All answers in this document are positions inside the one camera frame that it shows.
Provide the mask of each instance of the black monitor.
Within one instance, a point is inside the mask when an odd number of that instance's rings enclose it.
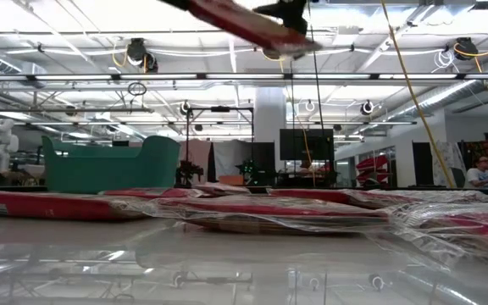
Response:
[[[335,148],[332,129],[280,130],[280,160],[308,160],[304,132],[308,143],[308,151],[312,160],[333,160]]]

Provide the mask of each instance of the ceiling fixture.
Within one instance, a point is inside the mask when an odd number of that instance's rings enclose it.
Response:
[[[313,111],[314,109],[315,109],[315,105],[312,103],[311,100],[308,100],[308,103],[306,104],[306,110]]]
[[[181,105],[180,105],[180,114],[182,115],[187,115],[188,110],[190,109],[190,104],[185,100]],[[190,118],[193,117],[193,112],[189,113]]]
[[[130,64],[141,67],[145,74],[158,73],[158,60],[144,47],[144,38],[132,38],[126,52]]]
[[[455,58],[458,60],[472,60],[474,59],[474,56],[471,54],[475,55],[479,52],[478,48],[472,43],[472,38],[470,37],[457,38],[457,43],[455,43],[453,49],[455,49]]]
[[[366,100],[366,103],[361,105],[361,114],[362,115],[371,115],[372,111],[374,111],[374,105],[370,100]]]

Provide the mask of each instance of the black cable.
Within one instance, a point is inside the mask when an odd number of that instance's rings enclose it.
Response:
[[[293,62],[289,62],[289,73],[291,73],[291,106],[293,107],[293,158],[297,156],[297,146],[295,145],[295,88],[293,86]],[[297,161],[293,159],[293,174],[297,172]]]
[[[310,35],[312,36],[312,42],[315,42],[313,39],[313,26],[312,26],[312,10],[310,9],[310,2],[308,1],[308,14],[310,15]],[[316,57],[315,51],[313,51],[313,66],[315,68],[315,85],[316,88],[318,89],[318,106],[319,106],[319,123],[321,124],[321,138],[322,140],[325,140],[325,129],[324,129],[324,124],[323,124],[323,110],[321,109],[321,94],[319,93],[319,75],[318,75],[318,60]],[[330,141],[327,140],[327,155],[326,157],[330,159]],[[327,171],[327,159],[325,160],[325,174]]]

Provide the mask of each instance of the white column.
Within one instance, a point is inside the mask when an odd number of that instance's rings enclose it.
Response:
[[[255,93],[255,141],[274,141],[276,170],[284,167],[280,161],[280,129],[286,127],[286,95],[283,87],[259,87]]]

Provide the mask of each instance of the red package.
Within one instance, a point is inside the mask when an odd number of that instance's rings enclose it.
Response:
[[[139,201],[143,200],[134,197],[0,191],[0,215],[73,220],[138,219],[146,215],[113,207]]]

